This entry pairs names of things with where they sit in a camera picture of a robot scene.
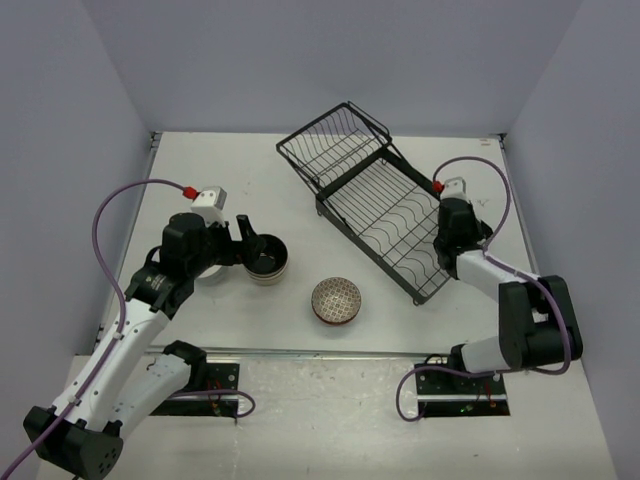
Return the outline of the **tan black bowl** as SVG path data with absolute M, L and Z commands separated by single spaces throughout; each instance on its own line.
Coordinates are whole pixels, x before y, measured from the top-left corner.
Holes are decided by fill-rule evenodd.
M 265 247 L 260 257 L 245 267 L 251 274 L 258 276 L 272 276 L 285 268 L 288 262 L 288 250 L 285 243 L 277 236 L 260 234 L 265 241 Z

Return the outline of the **brown white patterned bowl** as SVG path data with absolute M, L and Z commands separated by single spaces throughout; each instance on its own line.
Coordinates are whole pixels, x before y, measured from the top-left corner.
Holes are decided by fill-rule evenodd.
M 354 282 L 344 277 L 330 277 L 320 281 L 311 293 L 314 315 L 331 326 L 351 322 L 362 306 L 362 295 Z

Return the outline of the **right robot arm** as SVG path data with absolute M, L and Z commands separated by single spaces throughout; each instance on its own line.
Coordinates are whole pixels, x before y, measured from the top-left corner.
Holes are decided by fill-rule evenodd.
M 471 391 L 482 374 L 520 370 L 562 374 L 584 351 L 565 280 L 518 271 L 487 254 L 483 249 L 487 242 L 488 231 L 470 202 L 456 198 L 440 202 L 433 245 L 441 269 L 498 306 L 495 336 L 451 349 L 446 380 L 459 393 Z

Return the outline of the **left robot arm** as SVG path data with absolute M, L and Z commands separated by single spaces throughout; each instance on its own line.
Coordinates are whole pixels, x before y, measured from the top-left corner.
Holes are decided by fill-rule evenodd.
M 23 426 L 32 451 L 81 479 L 103 479 L 125 439 L 163 402 L 184 397 L 221 397 L 207 387 L 203 350 L 182 341 L 167 346 L 133 386 L 127 381 L 151 341 L 193 294 L 196 279 L 213 266 L 248 266 L 265 248 L 245 215 L 241 237 L 227 224 L 206 225 L 195 213 L 172 216 L 160 246 L 152 249 L 124 293 L 120 316 L 89 361 L 48 408 L 33 407 Z

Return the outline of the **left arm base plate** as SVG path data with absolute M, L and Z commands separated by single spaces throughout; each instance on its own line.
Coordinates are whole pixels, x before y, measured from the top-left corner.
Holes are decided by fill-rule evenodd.
M 209 390 L 237 390 L 239 386 L 239 363 L 208 363 L 204 383 L 185 387 L 184 392 Z M 164 401 L 152 413 L 158 417 L 207 417 L 237 418 L 240 399 L 237 395 L 185 396 Z

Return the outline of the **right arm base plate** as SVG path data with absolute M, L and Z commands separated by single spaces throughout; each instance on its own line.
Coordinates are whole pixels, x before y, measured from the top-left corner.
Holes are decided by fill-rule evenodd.
M 464 378 L 444 372 L 414 375 L 421 418 L 506 417 L 511 414 L 504 380 Z

